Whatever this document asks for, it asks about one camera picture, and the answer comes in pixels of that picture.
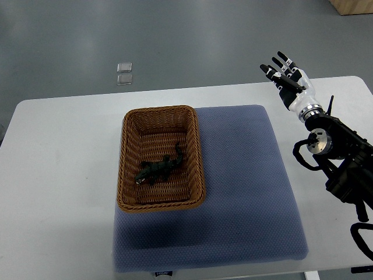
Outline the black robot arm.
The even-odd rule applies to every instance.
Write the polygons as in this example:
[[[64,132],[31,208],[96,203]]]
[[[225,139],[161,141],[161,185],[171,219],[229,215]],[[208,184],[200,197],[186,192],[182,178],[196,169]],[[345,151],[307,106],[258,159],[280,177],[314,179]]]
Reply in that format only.
[[[358,222],[350,233],[357,247],[372,258],[360,235],[361,230],[372,230],[366,210],[372,207],[372,145],[318,104],[307,105],[298,115],[309,136],[295,143],[294,157],[309,170],[323,171],[328,178],[326,190],[355,205]]]

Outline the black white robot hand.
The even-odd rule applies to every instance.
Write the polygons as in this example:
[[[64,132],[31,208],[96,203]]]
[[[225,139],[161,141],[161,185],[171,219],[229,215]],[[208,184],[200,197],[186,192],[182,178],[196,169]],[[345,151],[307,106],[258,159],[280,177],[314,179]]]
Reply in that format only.
[[[279,91],[279,96],[287,110],[296,114],[302,122],[312,115],[323,112],[315,98],[315,89],[307,74],[282,52],[272,58],[277,68],[260,65],[265,76],[272,81]]]

